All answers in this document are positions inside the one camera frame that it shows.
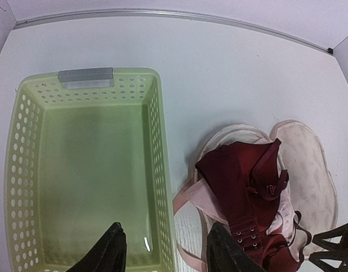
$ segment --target pink fabric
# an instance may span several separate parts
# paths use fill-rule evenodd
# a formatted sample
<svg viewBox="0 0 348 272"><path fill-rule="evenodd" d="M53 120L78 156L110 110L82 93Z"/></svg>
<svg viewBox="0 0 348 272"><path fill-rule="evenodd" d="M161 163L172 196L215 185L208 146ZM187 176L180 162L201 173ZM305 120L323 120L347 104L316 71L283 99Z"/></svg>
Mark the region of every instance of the pink fabric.
<svg viewBox="0 0 348 272"><path fill-rule="evenodd" d="M267 230L267 234L282 234L290 242L294 235L294 217L295 211L291 204L290 194L287 190L283 190L277 215Z"/></svg>
<svg viewBox="0 0 348 272"><path fill-rule="evenodd" d="M190 203L195 205L195 207L201 210L204 214L222 224L228 225L226 217L219 208L217 198L204 179L193 184L187 191L185 191L184 195Z"/></svg>

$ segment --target clothing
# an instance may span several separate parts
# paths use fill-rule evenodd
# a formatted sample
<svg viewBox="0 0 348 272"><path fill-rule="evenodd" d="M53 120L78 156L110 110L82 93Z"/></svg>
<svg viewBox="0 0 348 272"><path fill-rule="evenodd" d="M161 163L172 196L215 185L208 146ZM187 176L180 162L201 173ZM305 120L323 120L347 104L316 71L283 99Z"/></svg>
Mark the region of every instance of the clothing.
<svg viewBox="0 0 348 272"><path fill-rule="evenodd" d="M217 222L228 225L217 198L204 179L193 184L184 194L186 199L203 213ZM290 194L287 190L283 190L276 216L266 234L281 234L290 243L294 238L294 217L295 211L292 208Z"/></svg>
<svg viewBox="0 0 348 272"><path fill-rule="evenodd" d="M266 272L236 243L219 222L207 237L208 272Z"/></svg>
<svg viewBox="0 0 348 272"><path fill-rule="evenodd" d="M288 182L286 170L278 177L280 144L278 139L270 144L235 142L208 152L196 164L219 202L232 237L259 265L272 247L267 244L270 240L266 230L276 216L279 196ZM281 246L287 246L282 239ZM290 252L289 256L296 263Z"/></svg>
<svg viewBox="0 0 348 272"><path fill-rule="evenodd" d="M113 223L92 249L67 272L125 272L126 235Z"/></svg>

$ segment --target red bra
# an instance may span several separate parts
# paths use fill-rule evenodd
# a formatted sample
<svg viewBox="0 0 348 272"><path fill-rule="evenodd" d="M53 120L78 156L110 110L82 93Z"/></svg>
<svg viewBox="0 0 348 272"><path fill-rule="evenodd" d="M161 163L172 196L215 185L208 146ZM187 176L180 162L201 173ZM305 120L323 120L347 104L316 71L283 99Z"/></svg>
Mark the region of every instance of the red bra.
<svg viewBox="0 0 348 272"><path fill-rule="evenodd" d="M276 139L269 144L235 142L220 146L203 156L196 168L217 197L232 237L248 256L271 268L268 271L296 271L299 264L291 257L285 238L266 235L277 213L281 191L288 183L286 170L278 175L280 144ZM283 262L287 266L292 263L293 268L277 270L276 260L283 259L284 253Z"/></svg>

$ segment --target green plastic basket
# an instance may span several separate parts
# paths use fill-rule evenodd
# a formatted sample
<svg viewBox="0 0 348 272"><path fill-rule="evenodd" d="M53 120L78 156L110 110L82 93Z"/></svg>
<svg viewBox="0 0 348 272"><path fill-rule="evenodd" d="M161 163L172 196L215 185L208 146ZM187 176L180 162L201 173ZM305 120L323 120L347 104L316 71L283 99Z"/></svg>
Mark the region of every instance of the green plastic basket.
<svg viewBox="0 0 348 272"><path fill-rule="evenodd" d="M66 271L113 222L126 233L127 271L174 271L168 173L155 71L28 77L16 96L6 155L12 271Z"/></svg>

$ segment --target white floor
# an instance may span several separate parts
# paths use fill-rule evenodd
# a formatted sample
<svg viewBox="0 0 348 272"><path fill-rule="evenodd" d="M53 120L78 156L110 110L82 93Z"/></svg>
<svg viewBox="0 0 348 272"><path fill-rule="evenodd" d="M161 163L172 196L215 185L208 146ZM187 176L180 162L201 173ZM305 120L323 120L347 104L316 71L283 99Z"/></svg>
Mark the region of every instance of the white floor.
<svg viewBox="0 0 348 272"><path fill-rule="evenodd" d="M348 86L334 57L225 25L169 18L93 18L11 32L0 56L0 272L9 271L3 177L15 89L27 76L88 67L150 67L162 77L173 196L198 146L244 122L268 132L297 119L320 137L348 222ZM187 219L195 211L186 211ZM177 233L191 248L183 218ZM179 262L179 271L190 271ZM302 271L317 271L310 263Z"/></svg>

